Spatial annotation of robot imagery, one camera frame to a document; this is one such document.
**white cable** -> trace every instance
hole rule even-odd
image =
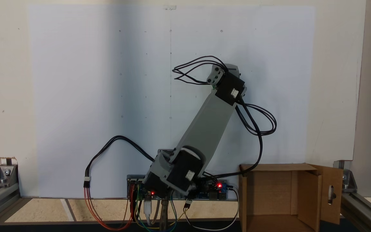
[[[233,223],[236,221],[237,219],[237,215],[238,215],[238,212],[240,210],[240,200],[238,199],[238,190],[236,188],[232,188],[232,190],[236,193],[236,196],[237,196],[237,213],[236,215],[234,216],[234,219],[233,221],[226,227],[224,228],[221,228],[221,229],[205,229],[205,228],[200,228],[200,227],[197,227],[197,226],[193,226],[191,223],[190,223],[190,220],[188,220],[188,217],[187,217],[187,214],[184,212],[184,215],[185,215],[185,218],[187,219],[187,222],[189,223],[190,226],[196,228],[196,229],[202,229],[202,230],[207,230],[207,231],[221,231],[221,230],[225,230],[227,229],[228,227],[230,227],[231,225],[233,225]]]
[[[149,225],[149,226],[152,226],[152,224],[151,224],[151,221],[150,221],[150,216],[146,216],[146,219],[147,219],[147,224]]]
[[[151,212],[152,212],[152,209],[151,209],[151,206],[152,206],[151,200],[144,201],[143,206],[144,206],[144,214],[146,215],[146,219],[147,219],[147,224],[149,226],[152,226],[151,221],[150,221],[150,215],[151,215]]]

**blue circuit board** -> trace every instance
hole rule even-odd
[[[127,198],[129,196],[129,188],[131,184],[139,185],[139,199],[150,197],[151,199],[159,199],[153,192],[147,191],[143,186],[144,175],[127,175]],[[227,181],[219,179],[218,182],[209,181],[207,183],[210,191],[202,191],[196,195],[195,200],[209,200],[209,201],[225,201],[228,199]],[[173,193],[173,199],[185,200],[185,197],[178,192]]]

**box handle hole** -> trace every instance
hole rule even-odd
[[[328,204],[333,204],[333,200],[336,199],[336,194],[334,193],[334,187],[332,185],[328,186]]]

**white backdrop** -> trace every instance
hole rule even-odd
[[[114,135],[152,157],[175,147],[210,87],[174,81],[171,69],[203,55],[237,65],[245,101],[276,117],[262,163],[305,162],[314,17],[311,6],[30,6],[39,196],[82,197],[84,169]],[[254,163],[258,147],[234,113],[207,170]],[[149,166],[115,142],[91,166],[93,197],[125,197],[126,175]]]

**cardboard box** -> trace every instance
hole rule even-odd
[[[251,165],[243,164],[241,169]],[[340,223],[343,170],[309,165],[259,164],[239,176],[243,232],[316,231],[320,220]]]

